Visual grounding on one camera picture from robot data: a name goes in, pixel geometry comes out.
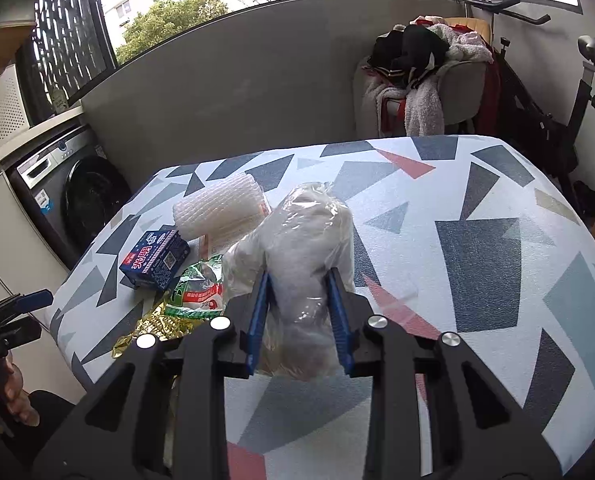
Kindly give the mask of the person's left hand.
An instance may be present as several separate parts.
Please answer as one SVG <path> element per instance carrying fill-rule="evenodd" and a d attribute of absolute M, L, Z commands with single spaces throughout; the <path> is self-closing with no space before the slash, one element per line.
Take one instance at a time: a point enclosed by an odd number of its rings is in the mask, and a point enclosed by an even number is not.
<path fill-rule="evenodd" d="M 38 412 L 32 407 L 28 393 L 24 390 L 22 372 L 13 363 L 11 356 L 3 360 L 6 381 L 3 385 L 4 405 L 8 412 L 25 426 L 37 427 L 40 422 Z"/>

